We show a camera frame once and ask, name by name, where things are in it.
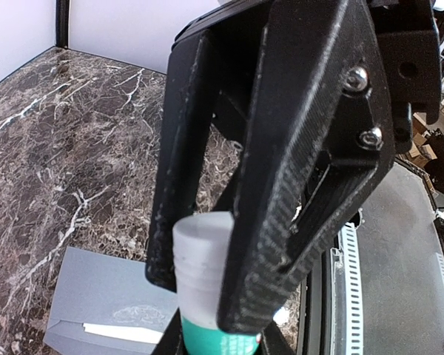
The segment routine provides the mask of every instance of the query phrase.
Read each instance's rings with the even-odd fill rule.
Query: gray box
[[[63,355],[151,354],[155,345],[103,337],[84,323],[143,327],[164,332],[176,294],[150,284],[145,263],[67,248],[44,342]]]

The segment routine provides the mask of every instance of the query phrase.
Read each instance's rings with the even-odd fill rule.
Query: black vertical strip
[[[69,45],[70,0],[56,0],[56,46],[67,48]]]

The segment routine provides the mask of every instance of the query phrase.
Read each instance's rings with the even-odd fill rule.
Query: screw
[[[380,150],[383,145],[383,135],[380,128],[375,127],[360,133],[360,145],[367,150]]]
[[[362,92],[369,85],[369,74],[364,67],[353,67],[347,73],[343,88],[350,92]]]

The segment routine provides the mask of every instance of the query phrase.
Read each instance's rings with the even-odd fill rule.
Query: white wall
[[[56,0],[0,0],[0,81],[56,42]]]
[[[218,0],[72,0],[69,48],[167,71],[175,36]]]

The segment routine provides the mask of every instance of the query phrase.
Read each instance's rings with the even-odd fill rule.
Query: brown marble surface
[[[144,260],[164,81],[52,49],[0,83],[0,354],[56,354],[42,338],[66,246]],[[212,132],[201,211],[237,163]]]

